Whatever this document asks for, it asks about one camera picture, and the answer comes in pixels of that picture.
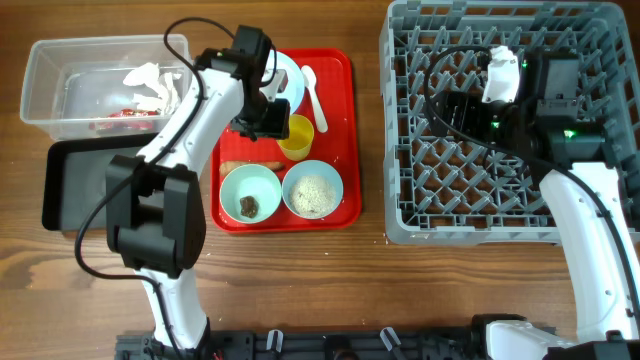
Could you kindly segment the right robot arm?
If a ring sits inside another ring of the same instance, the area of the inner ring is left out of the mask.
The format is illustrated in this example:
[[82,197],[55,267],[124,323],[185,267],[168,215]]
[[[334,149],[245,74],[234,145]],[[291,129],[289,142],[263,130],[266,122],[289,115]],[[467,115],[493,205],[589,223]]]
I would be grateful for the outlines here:
[[441,92],[424,111],[438,136],[454,134],[520,159],[559,231],[577,311],[577,342],[520,317],[479,320],[489,359],[635,359],[639,260],[622,210],[619,175],[603,127],[578,116],[579,60],[568,52],[472,46],[481,96]]

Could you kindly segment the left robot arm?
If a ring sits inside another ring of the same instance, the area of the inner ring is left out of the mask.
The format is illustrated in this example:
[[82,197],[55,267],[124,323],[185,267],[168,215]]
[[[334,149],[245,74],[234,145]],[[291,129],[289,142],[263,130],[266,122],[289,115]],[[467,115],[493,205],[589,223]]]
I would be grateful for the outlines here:
[[276,61],[261,29],[239,26],[230,47],[207,49],[187,65],[191,88],[161,132],[106,169],[107,244],[148,290],[151,348],[162,357],[199,356],[210,331],[193,267],[206,235],[199,178],[213,148],[226,129],[252,141],[289,135]]

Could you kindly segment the white rice grains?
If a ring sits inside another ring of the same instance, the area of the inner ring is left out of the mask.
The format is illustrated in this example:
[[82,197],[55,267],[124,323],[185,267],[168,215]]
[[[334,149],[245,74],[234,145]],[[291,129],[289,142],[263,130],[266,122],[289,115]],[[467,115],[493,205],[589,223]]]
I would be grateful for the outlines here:
[[306,175],[293,185],[289,199],[294,211],[305,218],[328,215],[336,202],[336,190],[324,177]]

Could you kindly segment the yellow plastic cup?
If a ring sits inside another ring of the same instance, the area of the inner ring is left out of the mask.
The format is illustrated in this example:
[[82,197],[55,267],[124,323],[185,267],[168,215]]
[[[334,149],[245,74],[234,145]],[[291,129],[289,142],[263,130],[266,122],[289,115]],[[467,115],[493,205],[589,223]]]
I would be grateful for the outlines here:
[[291,161],[302,161],[310,153],[315,130],[305,116],[294,114],[289,117],[289,137],[278,140],[284,156]]

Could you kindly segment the white tissue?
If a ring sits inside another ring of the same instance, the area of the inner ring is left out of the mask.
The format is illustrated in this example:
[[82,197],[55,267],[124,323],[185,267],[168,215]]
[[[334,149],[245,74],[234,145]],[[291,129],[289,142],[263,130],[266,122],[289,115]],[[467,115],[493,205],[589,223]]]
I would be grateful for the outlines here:
[[138,110],[171,115],[181,103],[176,87],[176,82],[181,78],[179,73],[162,73],[158,64],[148,62],[131,70],[123,84],[128,87],[144,86],[155,93],[155,96],[135,93],[132,101]]

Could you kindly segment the red snack wrapper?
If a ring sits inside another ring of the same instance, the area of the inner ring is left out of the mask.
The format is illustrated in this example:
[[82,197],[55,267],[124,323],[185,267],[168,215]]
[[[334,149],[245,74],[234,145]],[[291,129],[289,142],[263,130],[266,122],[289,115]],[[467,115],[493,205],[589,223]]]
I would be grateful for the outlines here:
[[89,129],[96,132],[120,132],[120,131],[151,131],[155,125],[146,117],[157,116],[157,111],[134,110],[125,108],[109,115],[111,121],[94,122],[89,124]]

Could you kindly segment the light blue bowl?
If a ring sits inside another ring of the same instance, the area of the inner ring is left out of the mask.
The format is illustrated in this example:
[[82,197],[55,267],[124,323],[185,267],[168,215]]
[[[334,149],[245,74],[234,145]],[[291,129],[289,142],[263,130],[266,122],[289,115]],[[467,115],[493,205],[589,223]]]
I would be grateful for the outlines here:
[[302,161],[282,180],[282,198],[287,208],[306,220],[323,219],[336,211],[344,195],[338,171],[319,160]]

